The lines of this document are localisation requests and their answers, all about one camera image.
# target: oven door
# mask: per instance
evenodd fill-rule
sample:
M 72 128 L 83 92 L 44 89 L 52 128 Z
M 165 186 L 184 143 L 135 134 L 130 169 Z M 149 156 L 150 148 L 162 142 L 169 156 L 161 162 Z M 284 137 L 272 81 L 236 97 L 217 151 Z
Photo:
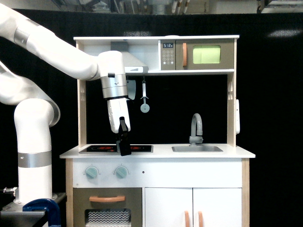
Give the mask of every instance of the oven door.
M 176 40 L 176 70 L 234 69 L 234 40 Z
M 142 227 L 142 188 L 74 188 L 74 227 Z

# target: microwave door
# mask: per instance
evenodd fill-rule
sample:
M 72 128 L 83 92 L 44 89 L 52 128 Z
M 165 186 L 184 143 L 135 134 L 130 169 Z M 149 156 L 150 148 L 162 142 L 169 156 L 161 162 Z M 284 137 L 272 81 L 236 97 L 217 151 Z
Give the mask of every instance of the microwave door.
M 176 40 L 176 70 L 233 68 L 233 40 Z

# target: burner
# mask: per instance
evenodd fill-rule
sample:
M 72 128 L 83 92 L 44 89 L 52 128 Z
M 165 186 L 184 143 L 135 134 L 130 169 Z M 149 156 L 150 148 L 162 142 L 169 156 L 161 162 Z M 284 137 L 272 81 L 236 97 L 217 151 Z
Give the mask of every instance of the burner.
M 131 145 L 132 152 L 149 152 L 152 153 L 152 145 Z M 81 154 L 104 154 L 104 152 L 117 152 L 116 145 L 91 145 L 86 149 L 80 151 Z

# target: faucet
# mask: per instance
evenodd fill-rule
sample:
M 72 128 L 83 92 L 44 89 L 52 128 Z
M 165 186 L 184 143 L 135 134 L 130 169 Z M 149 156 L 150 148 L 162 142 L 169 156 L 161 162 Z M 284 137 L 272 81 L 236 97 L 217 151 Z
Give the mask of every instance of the faucet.
M 200 114 L 195 113 L 191 120 L 191 135 L 189 137 L 190 146 L 197 146 L 196 143 L 203 142 L 202 119 Z

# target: knob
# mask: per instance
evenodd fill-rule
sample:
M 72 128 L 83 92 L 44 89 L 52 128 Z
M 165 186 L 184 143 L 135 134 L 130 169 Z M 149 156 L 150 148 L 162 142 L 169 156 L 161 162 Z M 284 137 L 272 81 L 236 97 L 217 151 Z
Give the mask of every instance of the knob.
M 126 176 L 128 175 L 128 170 L 125 166 L 119 166 L 115 170 L 115 174 L 118 178 L 123 179 L 126 178 Z
M 94 179 L 98 175 L 98 169 L 94 166 L 90 166 L 85 170 L 85 175 L 88 179 Z

